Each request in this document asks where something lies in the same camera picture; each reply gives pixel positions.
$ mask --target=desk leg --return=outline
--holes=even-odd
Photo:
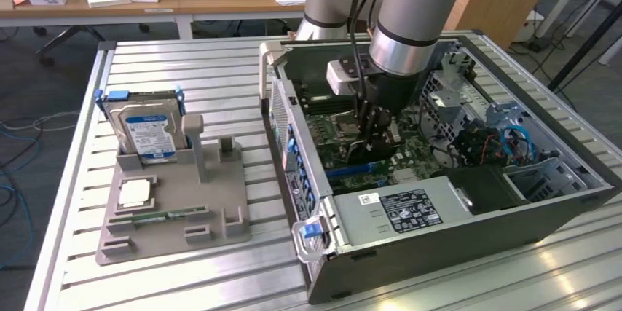
[[[585,5],[582,11],[579,12],[579,14],[577,15],[577,18],[574,19],[573,21],[573,24],[570,25],[569,27],[569,31],[566,31],[566,36],[570,38],[573,35],[574,35],[574,32],[577,32],[577,30],[579,29],[581,27],[581,24],[583,23],[585,19],[589,17],[589,15],[591,14],[591,12],[594,11],[595,7],[598,6],[598,3],[601,2],[601,0],[590,0],[590,2],[587,3],[587,5]]]
[[[622,36],[618,38],[616,43],[610,46],[605,54],[599,58],[599,63],[605,66],[610,64],[613,56],[622,50]]]
[[[545,21],[538,27],[538,30],[535,31],[535,37],[542,38],[546,34],[546,31],[551,27],[551,24],[555,22],[559,14],[562,13],[563,8],[566,7],[567,3],[570,0],[558,0],[555,7],[553,8],[551,12],[549,13],[549,16],[546,16]]]
[[[178,24],[179,39],[192,39],[192,15],[175,16],[175,23]]]

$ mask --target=blue cable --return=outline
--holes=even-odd
[[[14,140],[22,140],[22,141],[35,142],[35,147],[36,147],[35,152],[34,152],[34,154],[31,155],[31,158],[28,159],[28,161],[26,161],[26,163],[23,163],[18,168],[15,168],[15,169],[12,169],[12,170],[0,171],[0,175],[7,175],[7,174],[11,174],[11,173],[15,173],[19,169],[22,169],[22,168],[26,167],[28,164],[31,164],[31,162],[35,160],[35,158],[36,158],[38,155],[39,155],[40,146],[39,146],[39,141],[38,141],[35,138],[23,138],[23,137],[11,135],[11,134],[6,133],[6,132],[2,131],[2,130],[0,130],[0,135],[4,135],[7,138],[12,138]]]
[[[23,213],[24,213],[24,215],[27,217],[27,221],[28,221],[28,242],[27,242],[26,246],[22,248],[22,250],[11,257],[11,259],[4,261],[4,263],[0,264],[0,270],[2,270],[10,264],[12,264],[16,260],[19,260],[23,257],[23,255],[26,254],[26,252],[28,251],[28,249],[31,248],[32,241],[34,241],[34,229],[32,229],[31,211],[28,210],[27,201],[24,200],[22,194],[11,186],[0,185],[0,188],[8,189],[16,195],[18,199],[20,200]]]
[[[506,150],[506,153],[507,154],[513,154],[513,151],[511,149],[509,148],[507,144],[506,144],[506,131],[507,130],[515,130],[518,131],[521,134],[523,134],[523,137],[525,137],[525,140],[527,142],[527,147],[529,147],[529,150],[531,151],[531,158],[535,160],[535,145],[534,143],[531,142],[531,138],[529,137],[529,132],[527,130],[518,126],[518,125],[509,125],[503,130],[502,130],[502,145],[503,145],[503,149]]]

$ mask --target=blue ram slot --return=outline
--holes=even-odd
[[[337,178],[339,176],[371,173],[371,171],[374,170],[374,166],[375,166],[375,163],[367,163],[363,165],[357,165],[355,167],[350,167],[350,168],[327,170],[327,177]]]

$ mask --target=motherboard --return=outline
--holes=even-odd
[[[307,116],[311,137],[334,194],[419,181],[434,176],[442,165],[434,147],[417,125],[417,115],[405,111],[397,121],[401,142],[391,158],[362,165],[349,165],[349,147],[359,130],[353,111]]]

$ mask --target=hard drive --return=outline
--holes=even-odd
[[[184,94],[180,89],[158,92],[96,92],[124,154],[138,154],[143,164],[175,161],[175,151],[188,148],[182,132]]]

